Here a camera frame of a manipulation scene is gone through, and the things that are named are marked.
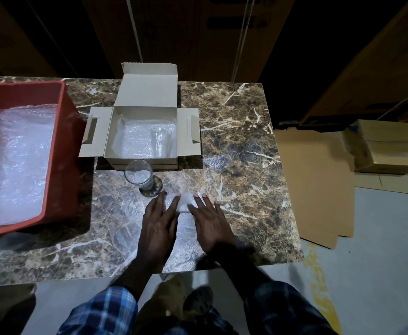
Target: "right hand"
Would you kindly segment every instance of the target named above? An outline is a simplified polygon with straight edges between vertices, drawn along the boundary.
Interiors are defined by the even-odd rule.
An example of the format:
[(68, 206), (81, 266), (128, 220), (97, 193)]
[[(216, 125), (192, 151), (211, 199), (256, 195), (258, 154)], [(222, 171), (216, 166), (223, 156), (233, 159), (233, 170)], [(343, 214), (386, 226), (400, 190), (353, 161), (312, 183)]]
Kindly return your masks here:
[(195, 218), (196, 238), (204, 253), (210, 253), (218, 243), (231, 244), (236, 247), (234, 233), (218, 202), (215, 201), (215, 207), (213, 207), (206, 194), (203, 194), (205, 205), (197, 194), (194, 194), (193, 197), (198, 208), (191, 204), (188, 204), (187, 207)]

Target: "red bin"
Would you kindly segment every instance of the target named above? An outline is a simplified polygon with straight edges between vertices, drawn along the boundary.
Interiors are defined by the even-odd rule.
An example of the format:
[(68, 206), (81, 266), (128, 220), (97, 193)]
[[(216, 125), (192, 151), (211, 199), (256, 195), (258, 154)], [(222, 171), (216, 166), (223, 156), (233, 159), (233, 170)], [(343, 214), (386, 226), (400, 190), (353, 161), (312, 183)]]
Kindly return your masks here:
[(78, 153), (86, 123), (67, 94), (66, 84), (62, 81), (0, 84), (0, 109), (42, 104), (57, 104), (43, 209), (30, 220), (1, 225), (0, 236), (31, 225), (68, 218), (77, 213), (81, 178)]

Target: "brown marble table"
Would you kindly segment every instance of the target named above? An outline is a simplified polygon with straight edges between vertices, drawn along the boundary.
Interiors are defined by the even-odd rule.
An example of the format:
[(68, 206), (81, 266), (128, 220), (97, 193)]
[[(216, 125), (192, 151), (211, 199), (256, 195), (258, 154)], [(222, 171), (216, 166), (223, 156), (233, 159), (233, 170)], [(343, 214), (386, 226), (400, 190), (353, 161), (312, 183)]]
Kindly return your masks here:
[[(52, 78), (0, 77), (0, 82)], [(63, 78), (78, 110), (112, 106), (120, 80)], [(179, 82), (180, 105), (200, 111), (202, 161), (156, 172), (169, 192), (206, 192), (221, 202), (239, 247), (256, 265), (303, 259), (261, 84)], [(0, 238), (0, 285), (119, 274), (134, 258), (149, 198), (103, 158), (81, 160), (79, 214)], [(179, 217), (164, 272), (197, 269), (203, 252), (190, 214)]]

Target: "cardboard sheet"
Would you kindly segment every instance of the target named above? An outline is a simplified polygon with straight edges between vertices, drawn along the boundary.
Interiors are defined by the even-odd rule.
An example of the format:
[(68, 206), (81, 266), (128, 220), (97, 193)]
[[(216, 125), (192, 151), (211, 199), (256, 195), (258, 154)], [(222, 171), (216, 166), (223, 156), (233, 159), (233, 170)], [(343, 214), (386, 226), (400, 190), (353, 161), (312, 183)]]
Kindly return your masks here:
[(408, 194), (408, 176), (393, 174), (355, 173), (355, 187), (396, 191)]
[(275, 139), (300, 237), (335, 248), (338, 235), (353, 236), (353, 157), (340, 134), (288, 129)]

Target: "dark coaster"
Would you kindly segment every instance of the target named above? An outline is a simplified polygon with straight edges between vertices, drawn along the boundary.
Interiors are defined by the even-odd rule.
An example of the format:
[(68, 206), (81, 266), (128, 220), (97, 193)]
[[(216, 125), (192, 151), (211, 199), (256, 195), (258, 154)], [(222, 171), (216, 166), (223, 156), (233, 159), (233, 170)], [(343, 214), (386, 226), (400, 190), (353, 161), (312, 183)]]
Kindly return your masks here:
[(154, 185), (151, 189), (148, 190), (142, 190), (141, 188), (139, 188), (140, 193), (145, 196), (145, 197), (155, 197), (157, 195), (159, 195), (159, 193), (162, 190), (162, 180), (159, 179), (159, 177), (157, 177), (156, 175), (153, 175), (153, 180), (154, 180)]

